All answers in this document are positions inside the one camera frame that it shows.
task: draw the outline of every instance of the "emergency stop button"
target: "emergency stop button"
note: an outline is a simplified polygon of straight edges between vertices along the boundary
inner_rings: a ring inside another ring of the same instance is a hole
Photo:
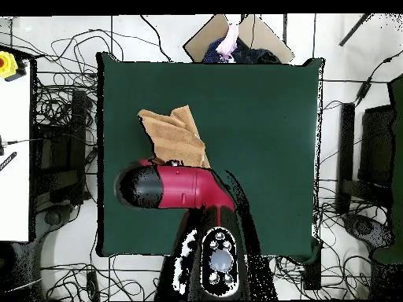
[[[0,78],[8,78],[16,74],[17,62],[11,53],[0,51]]]

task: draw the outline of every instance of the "cardboard box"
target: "cardboard box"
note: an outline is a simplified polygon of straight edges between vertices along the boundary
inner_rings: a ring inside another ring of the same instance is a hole
[[[214,15],[187,43],[183,46],[193,62],[202,62],[209,45],[228,32],[228,22],[223,14]],[[275,35],[270,27],[259,17],[250,14],[239,25],[239,38],[252,49],[266,49],[273,52],[283,64],[288,64],[294,54],[284,42]]]

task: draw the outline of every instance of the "white table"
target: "white table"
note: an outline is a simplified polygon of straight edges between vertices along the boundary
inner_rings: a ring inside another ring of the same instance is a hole
[[[29,139],[30,75],[12,82],[0,78],[0,135],[3,141]],[[29,142],[8,145],[3,162],[17,156],[0,171],[0,241],[28,241]]]

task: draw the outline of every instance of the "dark green table surface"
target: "dark green table surface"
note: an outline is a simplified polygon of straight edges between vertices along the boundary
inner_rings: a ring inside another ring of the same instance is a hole
[[[98,66],[104,256],[171,253],[184,210],[125,208],[113,182],[132,161],[153,155],[137,113],[169,115],[183,105],[211,167],[225,182],[227,169],[241,183],[262,253],[310,256],[321,59],[306,66],[125,63],[102,53]]]

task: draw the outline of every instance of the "brown cloth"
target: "brown cloth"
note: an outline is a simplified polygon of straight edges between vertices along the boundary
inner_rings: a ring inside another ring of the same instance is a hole
[[[157,158],[164,162],[182,161],[190,167],[210,168],[205,143],[199,137],[188,105],[172,110],[170,116],[145,109],[140,110],[138,116],[153,141]]]

